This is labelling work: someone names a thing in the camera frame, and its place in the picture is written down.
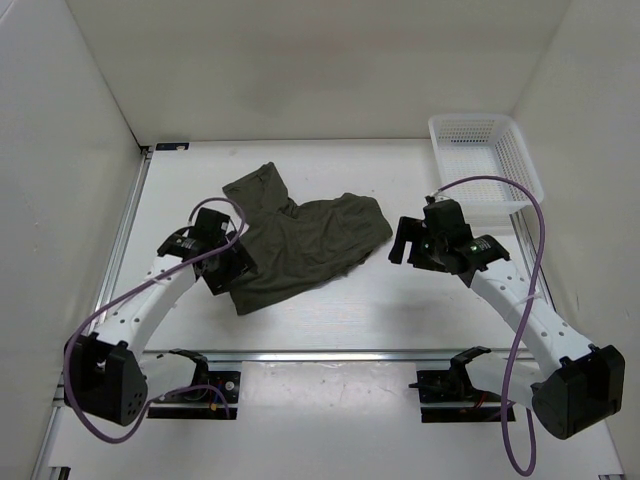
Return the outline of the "olive green shorts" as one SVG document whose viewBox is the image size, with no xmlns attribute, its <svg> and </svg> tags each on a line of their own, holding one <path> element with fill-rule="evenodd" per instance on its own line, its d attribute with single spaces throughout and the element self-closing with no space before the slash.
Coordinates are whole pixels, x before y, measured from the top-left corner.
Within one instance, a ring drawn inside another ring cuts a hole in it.
<svg viewBox="0 0 640 480">
<path fill-rule="evenodd" d="M 347 275 L 393 235 L 376 199 L 344 193 L 303 204 L 269 162 L 225 185 L 245 214 L 240 239 L 257 270 L 234 281 L 236 313 L 254 313 Z"/>
</svg>

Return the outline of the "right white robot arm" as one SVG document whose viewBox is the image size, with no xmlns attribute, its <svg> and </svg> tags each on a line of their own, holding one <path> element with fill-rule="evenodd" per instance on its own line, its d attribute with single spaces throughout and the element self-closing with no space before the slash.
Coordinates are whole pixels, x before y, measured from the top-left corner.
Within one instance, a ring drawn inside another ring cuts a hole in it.
<svg viewBox="0 0 640 480">
<path fill-rule="evenodd" d="M 421 219 L 403 216 L 388 259 L 458 277 L 512 329 L 535 366 L 515 364 L 487 347 L 464 350 L 415 388 L 436 402 L 470 401 L 500 394 L 530 409 L 554 437 L 564 440 L 617 413 L 622 406 L 625 360 L 612 345 L 596 346 L 543 299 L 530 293 L 509 252 L 491 235 L 476 237 L 459 203 L 434 201 Z"/>
</svg>

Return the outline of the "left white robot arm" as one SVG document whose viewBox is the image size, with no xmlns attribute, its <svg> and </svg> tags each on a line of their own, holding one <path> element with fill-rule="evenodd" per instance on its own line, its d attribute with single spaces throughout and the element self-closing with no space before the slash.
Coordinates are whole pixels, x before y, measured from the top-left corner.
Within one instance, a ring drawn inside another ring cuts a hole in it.
<svg viewBox="0 0 640 480">
<path fill-rule="evenodd" d="M 151 401 L 206 395 L 210 377 L 203 355 L 183 348 L 154 357 L 144 352 L 170 310 L 197 283 L 220 295 L 255 269 L 240 236 L 229 215 L 200 208 L 161 243 L 139 286 L 108 306 L 99 325 L 73 334 L 65 347 L 64 400 L 82 421 L 95 416 L 128 426 Z"/>
</svg>

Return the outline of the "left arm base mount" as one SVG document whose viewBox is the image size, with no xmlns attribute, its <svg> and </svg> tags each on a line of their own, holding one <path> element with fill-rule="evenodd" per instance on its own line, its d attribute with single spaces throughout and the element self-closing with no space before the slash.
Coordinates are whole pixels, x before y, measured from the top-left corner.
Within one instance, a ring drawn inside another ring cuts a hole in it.
<svg viewBox="0 0 640 480">
<path fill-rule="evenodd" d="M 200 353 L 173 349 L 149 364 L 149 419 L 236 420 L 241 371 L 212 367 Z"/>
</svg>

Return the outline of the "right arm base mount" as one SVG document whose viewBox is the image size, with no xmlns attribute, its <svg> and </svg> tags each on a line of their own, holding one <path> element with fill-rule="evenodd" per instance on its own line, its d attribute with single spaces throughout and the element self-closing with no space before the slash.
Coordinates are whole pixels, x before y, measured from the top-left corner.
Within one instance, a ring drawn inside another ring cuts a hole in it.
<svg viewBox="0 0 640 480">
<path fill-rule="evenodd" d="M 418 392 L 423 424 L 500 421 L 498 392 L 477 389 L 467 372 L 470 363 L 477 358 L 490 360 L 490 354 L 493 354 L 491 349 L 476 346 L 452 357 L 447 369 L 416 372 L 416 380 L 408 388 Z"/>
</svg>

